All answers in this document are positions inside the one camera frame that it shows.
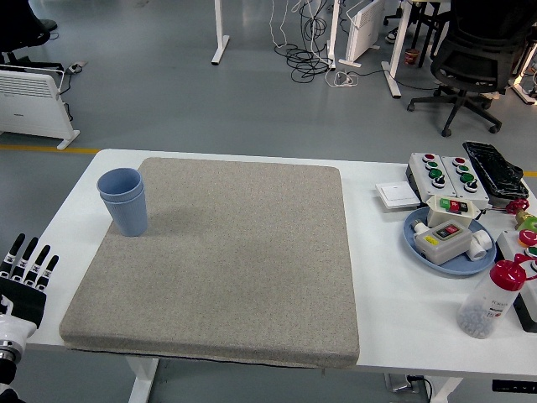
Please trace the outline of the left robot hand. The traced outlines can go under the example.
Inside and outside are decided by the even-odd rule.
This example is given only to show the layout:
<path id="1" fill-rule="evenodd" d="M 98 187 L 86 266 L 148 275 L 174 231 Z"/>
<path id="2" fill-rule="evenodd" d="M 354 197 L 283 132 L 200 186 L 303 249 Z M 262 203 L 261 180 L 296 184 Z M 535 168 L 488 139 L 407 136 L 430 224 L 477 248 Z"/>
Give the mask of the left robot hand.
<path id="1" fill-rule="evenodd" d="M 1 346 L 21 348 L 39 328 L 46 289 L 59 262 L 46 244 L 31 260 L 39 239 L 20 233 L 1 261 Z"/>

